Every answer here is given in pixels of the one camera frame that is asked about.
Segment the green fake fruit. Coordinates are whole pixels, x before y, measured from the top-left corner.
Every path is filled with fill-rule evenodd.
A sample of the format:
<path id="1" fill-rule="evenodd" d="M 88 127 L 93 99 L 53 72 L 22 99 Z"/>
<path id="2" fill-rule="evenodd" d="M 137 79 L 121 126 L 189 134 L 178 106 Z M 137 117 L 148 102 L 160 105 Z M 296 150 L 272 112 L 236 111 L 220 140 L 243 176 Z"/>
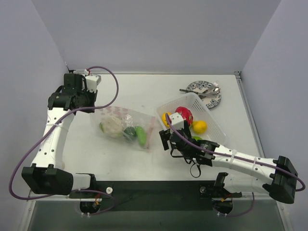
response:
<path id="1" fill-rule="evenodd" d="M 202 138 L 198 136 L 193 136 L 192 138 L 195 139 L 196 141 L 202 140 Z"/>

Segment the white plastic basket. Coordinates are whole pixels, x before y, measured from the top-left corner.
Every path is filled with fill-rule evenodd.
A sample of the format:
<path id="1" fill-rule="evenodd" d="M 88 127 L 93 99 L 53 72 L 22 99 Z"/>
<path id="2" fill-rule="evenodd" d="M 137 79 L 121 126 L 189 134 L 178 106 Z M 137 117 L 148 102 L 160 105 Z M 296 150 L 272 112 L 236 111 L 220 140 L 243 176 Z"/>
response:
<path id="1" fill-rule="evenodd" d="M 162 116 L 165 113 L 175 113 L 178 107 L 185 107 L 190 110 L 192 114 L 192 121 L 204 121 L 207 124 L 207 129 L 204 133 L 195 133 L 193 128 L 190 128 L 192 136 L 198 136 L 205 140 L 210 140 L 217 142 L 219 144 L 225 145 L 227 143 L 227 136 L 219 123 L 214 119 L 213 115 L 206 107 L 205 103 L 202 102 L 199 97 L 194 93 L 186 93 L 177 96 L 173 99 L 167 99 L 165 102 L 159 104 L 155 111 L 159 122 L 161 123 L 164 130 L 167 129 L 165 126 Z"/>

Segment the clear zip top bag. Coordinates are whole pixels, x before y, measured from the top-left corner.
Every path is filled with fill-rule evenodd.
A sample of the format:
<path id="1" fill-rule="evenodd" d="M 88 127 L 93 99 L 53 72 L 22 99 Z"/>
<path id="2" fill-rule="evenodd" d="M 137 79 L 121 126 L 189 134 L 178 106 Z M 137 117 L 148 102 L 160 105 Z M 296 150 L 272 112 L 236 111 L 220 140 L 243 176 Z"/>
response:
<path id="1" fill-rule="evenodd" d="M 90 115 L 96 134 L 109 140 L 148 149 L 155 117 L 131 109 L 108 106 Z"/>

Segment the yellow fake lemon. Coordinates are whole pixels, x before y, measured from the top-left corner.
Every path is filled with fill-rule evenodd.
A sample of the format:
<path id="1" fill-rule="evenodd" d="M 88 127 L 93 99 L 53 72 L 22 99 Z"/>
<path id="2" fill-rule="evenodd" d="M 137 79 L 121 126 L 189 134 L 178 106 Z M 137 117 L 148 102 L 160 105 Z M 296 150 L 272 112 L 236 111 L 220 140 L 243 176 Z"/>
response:
<path id="1" fill-rule="evenodd" d="M 164 126 L 165 126 L 166 128 L 169 128 L 169 124 L 167 123 L 167 120 L 166 120 L 166 115 L 170 116 L 170 115 L 171 115 L 171 112 L 165 112 L 165 113 L 163 113 L 162 116 L 161 116 L 161 120 L 162 120 Z"/>

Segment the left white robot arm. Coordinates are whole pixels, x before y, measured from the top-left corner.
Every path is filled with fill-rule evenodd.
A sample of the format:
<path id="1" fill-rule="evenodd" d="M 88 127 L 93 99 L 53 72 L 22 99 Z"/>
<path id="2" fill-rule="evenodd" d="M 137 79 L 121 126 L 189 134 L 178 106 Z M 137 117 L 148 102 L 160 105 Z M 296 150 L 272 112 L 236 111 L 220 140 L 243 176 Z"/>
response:
<path id="1" fill-rule="evenodd" d="M 92 113 L 101 76 L 64 74 L 64 83 L 48 99 L 46 139 L 39 145 L 30 167 L 22 169 L 22 178 L 35 194 L 69 195 L 80 189 L 87 198 L 97 194 L 93 175 L 64 170 L 63 151 L 69 127 L 82 108 Z"/>

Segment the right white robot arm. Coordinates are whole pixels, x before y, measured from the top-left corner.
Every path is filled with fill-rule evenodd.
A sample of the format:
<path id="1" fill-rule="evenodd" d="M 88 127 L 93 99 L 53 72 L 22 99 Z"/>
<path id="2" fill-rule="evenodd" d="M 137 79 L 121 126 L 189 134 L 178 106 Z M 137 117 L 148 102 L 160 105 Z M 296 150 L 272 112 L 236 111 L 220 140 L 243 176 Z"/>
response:
<path id="1" fill-rule="evenodd" d="M 216 195 L 257 192 L 285 204 L 294 203 L 299 179 L 298 172 L 289 158 L 255 157 L 213 141 L 196 140 L 185 120 L 180 122 L 178 130 L 161 130 L 159 135 L 165 150 L 179 151 L 179 157 L 198 170 L 201 166 L 210 166 L 241 173 L 240 176 L 233 176 L 228 172 L 218 173 L 213 185 Z"/>

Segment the red fake dragon fruit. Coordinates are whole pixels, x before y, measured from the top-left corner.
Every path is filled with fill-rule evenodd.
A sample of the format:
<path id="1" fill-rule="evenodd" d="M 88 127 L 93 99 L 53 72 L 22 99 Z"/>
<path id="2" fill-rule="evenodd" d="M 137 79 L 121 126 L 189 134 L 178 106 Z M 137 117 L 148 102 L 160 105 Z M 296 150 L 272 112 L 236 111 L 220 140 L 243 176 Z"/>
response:
<path id="1" fill-rule="evenodd" d="M 175 110 L 175 112 L 179 113 L 184 120 L 187 120 L 191 127 L 193 123 L 193 114 L 188 108 L 180 106 Z"/>

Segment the green fake cucumber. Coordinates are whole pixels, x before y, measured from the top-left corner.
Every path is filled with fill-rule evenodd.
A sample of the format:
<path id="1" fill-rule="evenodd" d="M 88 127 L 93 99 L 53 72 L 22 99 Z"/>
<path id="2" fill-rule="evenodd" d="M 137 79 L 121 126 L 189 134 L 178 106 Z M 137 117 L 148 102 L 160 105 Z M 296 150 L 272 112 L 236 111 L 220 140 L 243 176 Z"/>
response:
<path id="1" fill-rule="evenodd" d="M 147 133 L 144 130 L 144 128 L 140 126 L 136 126 L 135 130 L 136 130 L 136 135 L 138 138 L 139 145 L 144 148 L 147 142 Z"/>

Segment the dark green fake avocado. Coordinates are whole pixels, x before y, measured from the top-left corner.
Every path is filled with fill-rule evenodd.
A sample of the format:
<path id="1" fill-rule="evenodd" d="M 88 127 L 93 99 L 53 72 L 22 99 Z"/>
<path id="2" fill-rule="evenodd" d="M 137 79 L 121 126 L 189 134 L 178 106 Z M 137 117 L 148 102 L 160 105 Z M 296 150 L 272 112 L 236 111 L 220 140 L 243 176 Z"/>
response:
<path id="1" fill-rule="evenodd" d="M 129 142 L 135 141 L 137 138 L 137 133 L 135 128 L 134 127 L 125 128 L 123 131 L 123 136 Z"/>

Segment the blue patterned plate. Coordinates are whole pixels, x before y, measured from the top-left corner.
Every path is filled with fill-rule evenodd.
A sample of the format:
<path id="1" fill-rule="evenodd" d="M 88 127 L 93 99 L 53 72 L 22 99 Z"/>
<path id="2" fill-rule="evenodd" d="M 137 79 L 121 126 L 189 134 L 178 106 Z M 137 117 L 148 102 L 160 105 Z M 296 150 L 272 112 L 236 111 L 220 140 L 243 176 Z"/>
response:
<path id="1" fill-rule="evenodd" d="M 199 98 L 205 103 L 208 109 L 215 108 L 221 102 L 221 93 L 214 93 L 219 90 L 217 82 L 211 83 L 204 80 L 198 80 L 190 83 L 186 90 L 201 93 Z"/>

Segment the metal spoon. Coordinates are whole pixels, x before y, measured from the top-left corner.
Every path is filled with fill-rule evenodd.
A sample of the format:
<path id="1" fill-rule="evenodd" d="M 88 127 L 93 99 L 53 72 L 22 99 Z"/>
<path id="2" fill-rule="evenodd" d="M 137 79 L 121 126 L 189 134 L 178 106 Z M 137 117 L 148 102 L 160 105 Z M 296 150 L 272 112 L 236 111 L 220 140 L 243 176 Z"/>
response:
<path id="1" fill-rule="evenodd" d="M 211 91 L 207 91 L 206 93 L 197 93 L 198 96 L 203 97 L 211 97 L 220 93 L 220 88 L 214 88 Z"/>

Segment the metal fork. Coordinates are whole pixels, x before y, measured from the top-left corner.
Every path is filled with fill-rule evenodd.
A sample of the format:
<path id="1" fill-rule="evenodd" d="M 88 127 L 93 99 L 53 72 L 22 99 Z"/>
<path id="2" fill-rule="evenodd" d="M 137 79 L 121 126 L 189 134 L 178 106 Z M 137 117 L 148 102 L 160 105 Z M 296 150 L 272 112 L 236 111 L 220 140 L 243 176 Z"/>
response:
<path id="1" fill-rule="evenodd" d="M 207 91 L 211 91 L 212 89 L 214 89 L 214 88 L 216 88 L 216 87 L 218 87 L 218 83 L 217 82 L 214 82 L 214 83 L 212 83 L 211 85 L 209 85 L 208 87 L 207 87 Z"/>

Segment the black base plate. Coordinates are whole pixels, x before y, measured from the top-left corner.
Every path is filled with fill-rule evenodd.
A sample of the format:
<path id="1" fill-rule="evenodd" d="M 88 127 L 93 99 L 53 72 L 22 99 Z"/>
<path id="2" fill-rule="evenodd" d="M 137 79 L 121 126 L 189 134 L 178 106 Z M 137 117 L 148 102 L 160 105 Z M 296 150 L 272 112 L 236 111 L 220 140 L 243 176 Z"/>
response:
<path id="1" fill-rule="evenodd" d="M 242 193 L 230 193 L 213 180 L 184 181 L 97 181 L 91 192 L 72 192 L 71 199 L 93 199 L 97 191 L 110 193 L 99 198 L 102 208 L 115 204 L 114 211 L 210 211 L 215 199 L 231 209 L 230 199 Z"/>

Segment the aluminium frame rail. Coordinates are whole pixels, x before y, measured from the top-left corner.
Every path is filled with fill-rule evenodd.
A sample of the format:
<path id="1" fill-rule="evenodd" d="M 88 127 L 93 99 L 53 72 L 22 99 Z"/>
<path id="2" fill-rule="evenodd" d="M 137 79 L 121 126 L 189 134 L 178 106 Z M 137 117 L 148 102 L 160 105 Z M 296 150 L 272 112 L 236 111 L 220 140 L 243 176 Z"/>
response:
<path id="1" fill-rule="evenodd" d="M 289 189 L 282 177 L 270 179 L 264 183 L 250 176 L 233 176 L 225 172 L 219 173 L 215 180 L 186 181 L 97 181 L 90 179 L 85 187 L 78 187 L 68 182 L 57 186 L 49 183 L 35 186 L 31 189 L 36 194 L 68 195 L 70 198 L 90 198 L 98 192 L 116 193 L 188 193 L 200 194 L 204 198 L 227 197 L 231 194 L 238 198 L 242 193 L 268 194 L 272 199 L 290 204 L 294 201 L 293 190 Z"/>

